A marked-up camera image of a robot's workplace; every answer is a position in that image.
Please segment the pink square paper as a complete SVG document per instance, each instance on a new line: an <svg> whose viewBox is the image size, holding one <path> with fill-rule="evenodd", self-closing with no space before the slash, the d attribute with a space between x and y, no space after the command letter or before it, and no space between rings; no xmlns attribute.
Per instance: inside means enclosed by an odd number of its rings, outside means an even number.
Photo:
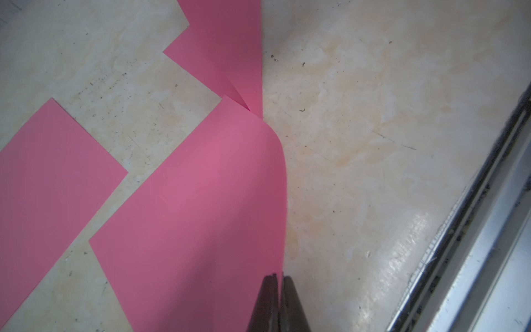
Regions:
<svg viewBox="0 0 531 332"><path fill-rule="evenodd" d="M189 26L164 53L220 97L263 116L260 1L180 1Z"/></svg>

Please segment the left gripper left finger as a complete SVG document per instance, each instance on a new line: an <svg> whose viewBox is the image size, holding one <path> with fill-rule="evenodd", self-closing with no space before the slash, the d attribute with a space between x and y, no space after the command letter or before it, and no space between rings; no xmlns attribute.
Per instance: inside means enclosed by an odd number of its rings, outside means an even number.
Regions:
<svg viewBox="0 0 531 332"><path fill-rule="evenodd" d="M275 273L262 281L247 332L279 332L279 289Z"/></svg>

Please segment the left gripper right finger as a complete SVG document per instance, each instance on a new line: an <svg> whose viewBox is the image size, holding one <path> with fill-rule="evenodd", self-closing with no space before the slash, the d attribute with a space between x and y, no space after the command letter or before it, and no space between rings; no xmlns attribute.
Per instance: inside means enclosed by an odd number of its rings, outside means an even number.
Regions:
<svg viewBox="0 0 531 332"><path fill-rule="evenodd" d="M283 277L279 330L281 332L311 332L295 283L290 276Z"/></svg>

